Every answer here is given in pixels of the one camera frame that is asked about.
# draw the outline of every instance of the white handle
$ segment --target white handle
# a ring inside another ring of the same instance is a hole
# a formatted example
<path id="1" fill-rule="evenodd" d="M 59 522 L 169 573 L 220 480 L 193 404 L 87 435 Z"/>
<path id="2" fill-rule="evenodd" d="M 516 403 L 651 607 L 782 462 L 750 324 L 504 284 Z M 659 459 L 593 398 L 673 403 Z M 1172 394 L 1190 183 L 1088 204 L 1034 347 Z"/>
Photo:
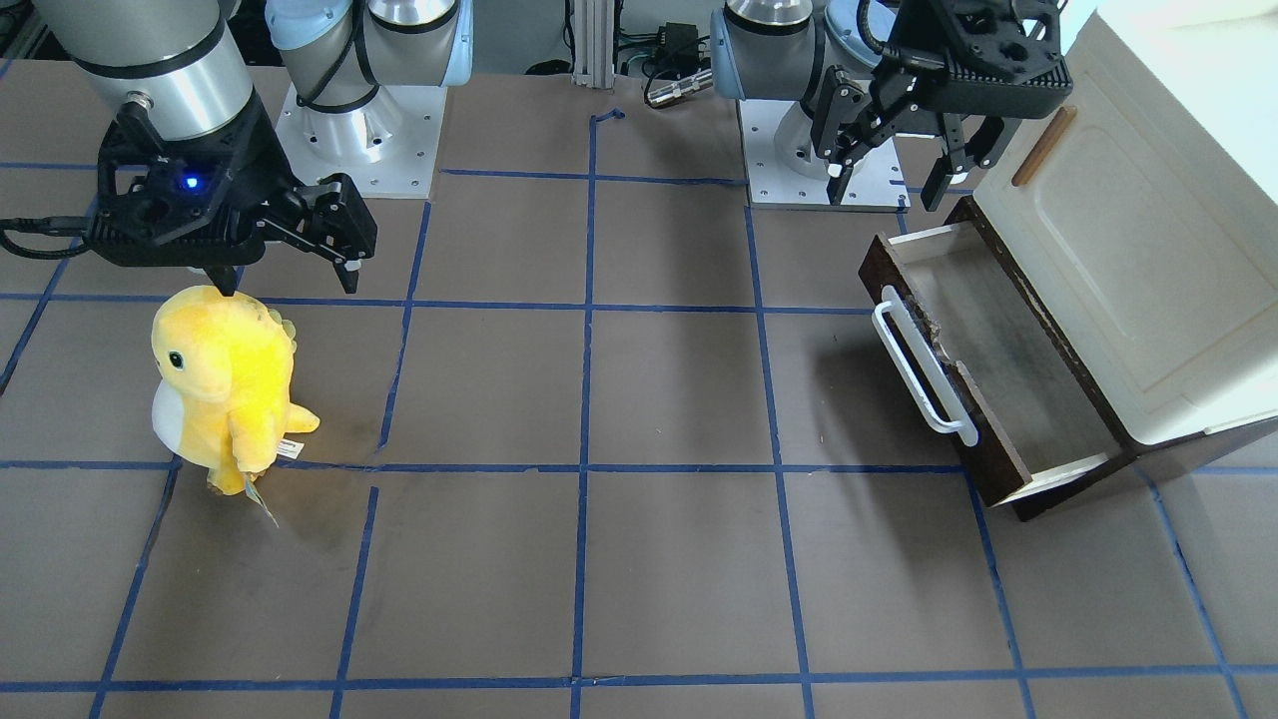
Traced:
<path id="1" fill-rule="evenodd" d="M 914 354 L 919 368 L 923 369 L 924 377 L 928 378 L 928 383 L 937 395 L 937 400 L 941 401 L 941 406 L 944 407 L 946 414 L 953 418 L 953 420 L 943 419 L 937 412 L 937 409 L 932 406 L 928 393 L 923 390 L 923 383 L 919 382 L 919 378 L 915 377 L 914 370 L 910 368 L 905 350 L 897 344 L 892 328 L 887 326 L 888 313 L 892 314 L 897 329 L 910 346 L 910 351 Z M 976 447 L 976 442 L 980 439 L 976 425 L 967 416 L 967 411 L 964 410 L 962 401 L 958 400 L 955 388 L 946 379 L 944 370 L 941 369 L 937 355 L 928 346 L 927 340 L 923 338 L 919 327 L 914 324 L 914 318 L 910 317 L 910 312 L 901 301 L 901 295 L 897 294 L 896 287 L 892 285 L 883 287 L 883 301 L 874 307 L 872 319 L 874 321 L 874 328 L 878 329 L 879 338 L 883 340 L 883 346 L 887 347 L 887 352 L 892 358 L 892 364 L 896 365 L 896 372 L 905 381 L 905 386 L 910 391 L 910 397 L 914 398 L 914 404 L 919 407 L 919 412 L 923 414 L 923 419 L 928 423 L 928 427 L 941 434 L 958 433 L 958 439 L 966 447 Z"/>

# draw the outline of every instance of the gray wall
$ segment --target gray wall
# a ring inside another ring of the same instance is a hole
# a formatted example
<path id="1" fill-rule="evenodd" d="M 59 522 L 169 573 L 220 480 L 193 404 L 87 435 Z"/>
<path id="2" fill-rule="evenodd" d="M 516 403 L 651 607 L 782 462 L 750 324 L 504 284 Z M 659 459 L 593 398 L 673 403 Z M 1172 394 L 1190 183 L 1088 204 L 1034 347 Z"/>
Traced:
<path id="1" fill-rule="evenodd" d="M 711 11 L 722 5 L 723 0 L 626 0 L 621 27 L 656 32 L 666 22 L 680 22 L 708 34 Z M 542 60 L 566 60 L 562 27 L 562 0 L 475 0 L 475 72 L 521 74 Z"/>

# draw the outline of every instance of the wooden handle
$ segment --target wooden handle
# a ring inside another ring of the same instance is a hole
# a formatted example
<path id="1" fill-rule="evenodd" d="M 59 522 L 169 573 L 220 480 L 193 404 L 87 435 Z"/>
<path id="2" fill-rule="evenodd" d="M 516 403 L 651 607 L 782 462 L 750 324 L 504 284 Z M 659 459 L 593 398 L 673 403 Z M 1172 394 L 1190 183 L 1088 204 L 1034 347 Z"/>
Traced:
<path id="1" fill-rule="evenodd" d="M 1047 129 L 1043 130 L 1039 140 L 1034 143 L 1034 148 L 1030 149 L 1030 153 L 1025 156 L 1025 161 L 1021 162 L 1016 174 L 1012 175 L 1012 186 L 1026 185 L 1031 179 L 1034 179 L 1039 167 L 1043 166 L 1043 161 L 1047 160 L 1047 156 L 1056 148 L 1056 143 L 1061 140 L 1065 130 L 1070 126 L 1070 123 L 1074 121 L 1074 117 L 1077 116 L 1077 114 L 1079 109 L 1074 105 L 1062 105 L 1061 109 L 1056 111 L 1056 116 L 1052 117 L 1051 123 L 1048 123 Z"/>

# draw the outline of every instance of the stuffed animal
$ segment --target stuffed animal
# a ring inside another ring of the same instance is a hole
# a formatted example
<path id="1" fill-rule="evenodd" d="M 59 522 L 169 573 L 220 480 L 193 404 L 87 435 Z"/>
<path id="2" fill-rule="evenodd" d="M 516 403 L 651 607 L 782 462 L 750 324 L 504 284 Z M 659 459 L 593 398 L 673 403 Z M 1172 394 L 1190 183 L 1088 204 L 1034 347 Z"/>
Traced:
<path id="1" fill-rule="evenodd" d="M 151 427 L 179 457 L 208 467 L 221 494 L 245 492 L 262 504 L 253 481 L 275 461 L 280 439 L 320 427 L 289 402 L 293 336 L 293 322 L 266 304 L 207 285 L 179 291 L 156 312 L 151 351 L 162 379 Z"/>

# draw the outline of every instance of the drawer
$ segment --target drawer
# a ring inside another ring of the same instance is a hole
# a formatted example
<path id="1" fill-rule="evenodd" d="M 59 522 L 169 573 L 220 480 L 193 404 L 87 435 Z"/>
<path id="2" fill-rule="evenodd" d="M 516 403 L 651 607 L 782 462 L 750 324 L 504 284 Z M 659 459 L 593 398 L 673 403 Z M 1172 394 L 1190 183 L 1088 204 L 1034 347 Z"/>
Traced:
<path id="1" fill-rule="evenodd" d="M 1053 341 L 976 225 L 878 235 L 860 276 L 881 300 L 875 328 L 915 404 L 953 437 L 987 506 L 1122 456 L 1123 441 L 1084 390 L 1086 372 Z"/>

